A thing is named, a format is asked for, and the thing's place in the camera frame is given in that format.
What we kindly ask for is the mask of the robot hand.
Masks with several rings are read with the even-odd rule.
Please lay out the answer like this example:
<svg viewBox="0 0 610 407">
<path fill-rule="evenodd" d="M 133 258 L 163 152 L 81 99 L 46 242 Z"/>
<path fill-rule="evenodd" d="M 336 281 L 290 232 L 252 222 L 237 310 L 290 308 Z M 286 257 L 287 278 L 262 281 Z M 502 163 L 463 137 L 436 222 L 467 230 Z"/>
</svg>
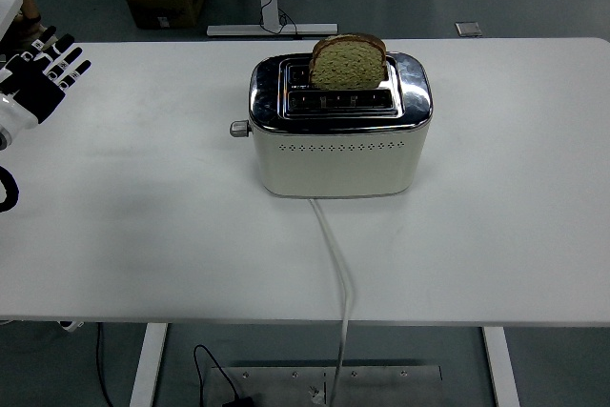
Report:
<svg viewBox="0 0 610 407">
<path fill-rule="evenodd" d="M 70 34 L 49 27 L 1 68 L 1 148 L 46 121 L 91 67 Z"/>
</svg>

